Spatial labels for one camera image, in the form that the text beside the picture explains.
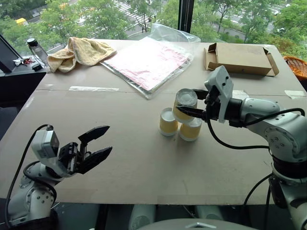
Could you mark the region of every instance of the green foliage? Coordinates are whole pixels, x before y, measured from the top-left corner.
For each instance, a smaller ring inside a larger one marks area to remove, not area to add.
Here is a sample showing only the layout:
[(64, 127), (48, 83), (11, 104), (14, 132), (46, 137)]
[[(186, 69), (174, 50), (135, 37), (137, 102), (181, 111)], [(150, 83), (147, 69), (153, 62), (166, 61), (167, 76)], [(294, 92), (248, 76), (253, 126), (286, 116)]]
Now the green foliage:
[(271, 5), (278, 4), (280, 0), (251, 0), (245, 1), (243, 18), (244, 42), (252, 43), (254, 36), (262, 36), (268, 24), (273, 20), (273, 13), (269, 9)]
[(179, 5), (179, 0), (169, 0), (167, 4), (163, 6), (162, 11), (157, 14), (158, 22), (168, 27), (177, 29), (178, 5)]
[(0, 17), (30, 19), (30, 10), (45, 5), (45, 0), (0, 0)]
[(221, 14), (218, 24), (219, 28), (217, 32), (220, 32), (223, 18), (227, 14), (233, 14), (238, 11), (238, 8), (241, 7), (242, 2), (240, 0), (215, 0), (213, 3), (214, 7), (217, 8), (217, 11)]
[[(166, 26), (178, 27), (178, 0), (169, 0), (164, 5), (162, 13), (157, 14), (157, 20)], [(194, 2), (191, 34), (197, 35), (202, 42), (212, 42), (218, 37), (213, 30), (211, 23), (215, 16), (212, 14), (213, 6), (208, 5), (207, 1)]]
[(50, 31), (46, 22), (30, 23), (28, 28), (28, 38), (35, 38), (46, 51), (61, 42), (60, 36), (56, 32)]
[(220, 39), (227, 43), (243, 43), (243, 40), (239, 36), (230, 36), (229, 34), (221, 34)]
[(85, 27), (78, 25), (79, 14), (74, 5), (69, 5), (68, 0), (46, 0), (48, 8), (43, 11), (41, 19), (43, 26), (55, 32), (60, 43), (65, 45), (69, 37), (87, 37)]
[(195, 2), (192, 16), (191, 34), (197, 35), (202, 42), (215, 42), (218, 34), (212, 27), (215, 16), (213, 6)]
[(300, 42), (307, 37), (307, 0), (293, 0), (289, 7), (283, 8), (274, 22), (275, 33)]
[(26, 43), (29, 35), (28, 27), (18, 25), (15, 20), (5, 16), (0, 21), (0, 33), (18, 52), (26, 54), (29, 51)]
[(129, 19), (112, 0), (80, 0), (78, 5), (89, 35), (104, 39), (127, 38), (125, 31), (129, 29)]
[(295, 56), (307, 60), (307, 46), (300, 45), (295, 41), (281, 37), (277, 34), (264, 33), (254, 40), (255, 44), (272, 44), (277, 47), (279, 52), (284, 56)]
[(161, 10), (162, 0), (152, 0), (151, 4), (145, 0), (129, 0), (129, 2), (131, 6), (130, 13), (141, 17), (140, 20), (137, 19), (137, 22), (147, 32), (150, 24), (147, 19), (153, 18), (154, 13)]
[(237, 23), (233, 23), (230, 18), (227, 19), (223, 19), (221, 26), (225, 29), (234, 29), (234, 30), (238, 30), (238, 31), (242, 31), (242, 27), (237, 24)]

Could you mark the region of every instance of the water bottle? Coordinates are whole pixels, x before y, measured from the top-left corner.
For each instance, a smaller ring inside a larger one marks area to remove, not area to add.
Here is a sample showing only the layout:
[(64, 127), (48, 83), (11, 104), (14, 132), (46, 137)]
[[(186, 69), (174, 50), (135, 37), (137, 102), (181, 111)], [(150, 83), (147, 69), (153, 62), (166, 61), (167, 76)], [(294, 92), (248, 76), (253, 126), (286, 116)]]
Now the water bottle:
[(45, 68), (48, 67), (48, 61), (47, 61), (47, 57), (48, 54), (46, 53), (46, 51), (40, 46), (40, 44), (35, 40), (35, 38), (29, 38), (27, 40), (27, 44), (30, 48), (30, 50), (36, 54), (39, 59), (41, 59), (41, 61), (45, 64)]

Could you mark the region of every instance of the cardboard table surface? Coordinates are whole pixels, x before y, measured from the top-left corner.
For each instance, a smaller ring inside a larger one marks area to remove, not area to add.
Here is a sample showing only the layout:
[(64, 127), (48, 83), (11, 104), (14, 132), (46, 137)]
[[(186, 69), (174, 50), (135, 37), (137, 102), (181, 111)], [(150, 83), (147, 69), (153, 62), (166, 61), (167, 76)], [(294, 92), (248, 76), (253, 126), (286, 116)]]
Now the cardboard table surface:
[[(118, 52), (123, 48), (137, 41), (119, 41), (103, 40)], [(168, 82), (160, 89), (160, 92), (176, 93), (182, 88), (204, 88), (204, 82), (207, 80), (210, 71), (204, 70), (203, 49), (208, 48), (210, 43), (200, 43), (195, 51), (195, 57), (192, 64), (179, 76)], [(274, 77), (230, 73), (234, 82), (235, 90), (244, 90), (252, 95), (280, 95), (285, 96), (285, 90), (303, 91), (302, 85), (296, 79), (284, 61), (277, 48), (272, 45), (262, 45), (272, 53), (278, 66), (279, 74)], [(120, 77), (107, 70), (101, 64), (96, 66), (81, 66), (69, 73), (50, 73), (47, 74), (38, 85), (38, 90), (69, 90), (73, 86), (79, 87), (101, 87), (116, 88), (120, 92), (135, 92), (135, 89), (129, 86)]]
[[(250, 97), (278, 101), (285, 108), (307, 109), (305, 96)], [(94, 169), (56, 185), (60, 202), (242, 204), (253, 185), (272, 171), (268, 151), (227, 149), (212, 138), (206, 123), (195, 142), (183, 141), (178, 135), (162, 136), (158, 131), (160, 112), (172, 107), (174, 98), (172, 92), (161, 92), (148, 101), (136, 92), (36, 90), (0, 142), (0, 197), (8, 192), (32, 132), (49, 123), (61, 146), (78, 142), (77, 137), (93, 127), (110, 125), (88, 150), (113, 146), (109, 157)], [(198, 107), (203, 108), (203, 102), (199, 101)], [(220, 139), (232, 145), (266, 144), (247, 129), (218, 122), (213, 122), (213, 128)], [(23, 167), (33, 161), (35, 155), (29, 150)], [(264, 183), (255, 191), (251, 204), (265, 203), (267, 186)]]

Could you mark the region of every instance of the orange basket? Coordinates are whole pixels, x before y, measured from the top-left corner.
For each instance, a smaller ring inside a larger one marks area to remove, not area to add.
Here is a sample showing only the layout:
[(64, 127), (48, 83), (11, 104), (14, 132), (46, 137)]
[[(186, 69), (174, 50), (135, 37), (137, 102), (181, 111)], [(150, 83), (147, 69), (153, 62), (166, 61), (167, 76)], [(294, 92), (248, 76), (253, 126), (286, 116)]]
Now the orange basket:
[(284, 59), (299, 81), (307, 80), (307, 62), (292, 56), (284, 56)]

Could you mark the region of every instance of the black bottle cap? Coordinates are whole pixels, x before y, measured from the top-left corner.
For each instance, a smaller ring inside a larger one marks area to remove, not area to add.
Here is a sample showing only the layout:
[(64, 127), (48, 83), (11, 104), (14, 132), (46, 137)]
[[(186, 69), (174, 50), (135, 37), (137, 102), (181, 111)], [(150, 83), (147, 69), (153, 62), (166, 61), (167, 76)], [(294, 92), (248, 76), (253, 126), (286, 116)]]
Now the black bottle cap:
[(35, 40), (35, 38), (29, 38), (27, 40), (27, 43), (29, 46), (37, 46), (38, 45), (38, 42)]
[(39, 64), (39, 63), (36, 63), (36, 64), (34, 64), (33, 66), (32, 66), (32, 69), (34, 70), (34, 71), (38, 71), (38, 70), (40, 70), (40, 69), (42, 69), (43, 67)]

